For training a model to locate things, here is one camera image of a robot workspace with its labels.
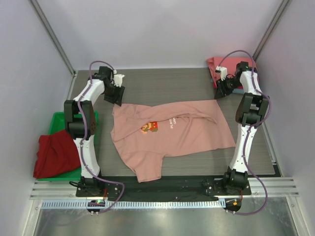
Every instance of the printed graphic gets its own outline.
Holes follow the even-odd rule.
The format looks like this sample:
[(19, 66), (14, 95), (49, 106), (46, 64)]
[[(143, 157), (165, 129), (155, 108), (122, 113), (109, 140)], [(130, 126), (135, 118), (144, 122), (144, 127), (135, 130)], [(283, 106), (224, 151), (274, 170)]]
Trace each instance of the printed graphic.
[(147, 134), (148, 131), (157, 132), (158, 131), (158, 122), (153, 121), (149, 122), (141, 127), (141, 131), (143, 134)]
[(173, 129), (173, 128), (174, 128), (174, 125), (176, 124), (176, 119), (175, 119), (175, 117), (169, 119), (168, 121), (169, 121), (169, 125), (170, 125), (171, 129)]

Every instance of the red cloth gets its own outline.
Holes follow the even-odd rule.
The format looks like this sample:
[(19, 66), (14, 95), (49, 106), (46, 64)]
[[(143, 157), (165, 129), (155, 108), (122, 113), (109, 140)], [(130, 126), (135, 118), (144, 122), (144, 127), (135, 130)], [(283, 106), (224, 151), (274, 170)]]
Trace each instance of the red cloth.
[(34, 177), (49, 178), (81, 166), (77, 147), (65, 131), (39, 137)]
[[(214, 81), (214, 83), (213, 83), (213, 87), (214, 88), (217, 87), (216, 81), (221, 79), (220, 73), (216, 73), (215, 70), (216, 70), (216, 67), (219, 65), (219, 63), (221, 62), (222, 59), (223, 59), (223, 57), (213, 57), (213, 58), (207, 59), (207, 64), (208, 64), (208, 67), (210, 69), (210, 73), (211, 73), (211, 76), (213, 78), (213, 81)], [(236, 65), (238, 63), (240, 63), (241, 61), (248, 62), (249, 66), (252, 66), (252, 60), (250, 58), (240, 58), (240, 57), (237, 57), (237, 58), (226, 58), (222, 62), (221, 66), (227, 68), (227, 73), (228, 74), (234, 75), (235, 74), (235, 70), (236, 70)]]

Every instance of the pixel art character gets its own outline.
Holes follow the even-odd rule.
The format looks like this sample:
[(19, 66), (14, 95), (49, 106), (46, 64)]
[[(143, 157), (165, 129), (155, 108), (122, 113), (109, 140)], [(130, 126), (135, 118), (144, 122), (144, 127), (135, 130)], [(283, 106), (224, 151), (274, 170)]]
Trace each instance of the pixel art character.
[(158, 122), (157, 121), (149, 122), (141, 127), (141, 131), (143, 134), (147, 134), (149, 130), (151, 132), (157, 132)]

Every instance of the gray table surface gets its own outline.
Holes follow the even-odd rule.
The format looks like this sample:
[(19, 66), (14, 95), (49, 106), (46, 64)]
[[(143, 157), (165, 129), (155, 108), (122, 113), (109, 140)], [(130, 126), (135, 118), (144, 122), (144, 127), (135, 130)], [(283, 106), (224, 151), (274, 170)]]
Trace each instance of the gray table surface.
[[(210, 100), (214, 89), (207, 68), (179, 69), (126, 69), (118, 70), (125, 74), (123, 103), (155, 106), (170, 102)], [(87, 83), (89, 72), (78, 71), (71, 98), (76, 97)], [(237, 140), (235, 112), (242, 96), (231, 94), (218, 100), (218, 104)], [(134, 176), (122, 162), (112, 142), (110, 132), (114, 121), (113, 105), (100, 96), (94, 110), (99, 113), (99, 126), (95, 142), (95, 152), (103, 176)], [(165, 157), (162, 165), (163, 176), (182, 175), (222, 175), (232, 160), (234, 148), (200, 152), (180, 157)], [(265, 136), (261, 127), (252, 143), (249, 165), (259, 175), (274, 174)]]

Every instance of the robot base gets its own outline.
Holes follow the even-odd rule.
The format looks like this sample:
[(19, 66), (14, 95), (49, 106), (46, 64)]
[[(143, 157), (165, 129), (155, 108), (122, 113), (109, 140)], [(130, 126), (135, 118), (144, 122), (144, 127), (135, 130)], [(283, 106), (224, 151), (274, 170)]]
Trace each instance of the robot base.
[(77, 184), (77, 197), (101, 197), (104, 194), (105, 183), (96, 178), (84, 178), (81, 176)]
[(251, 195), (251, 187), (247, 180), (248, 174), (236, 172), (235, 169), (227, 169), (222, 179), (208, 178), (202, 182), (206, 187), (208, 196), (225, 196), (225, 195)]

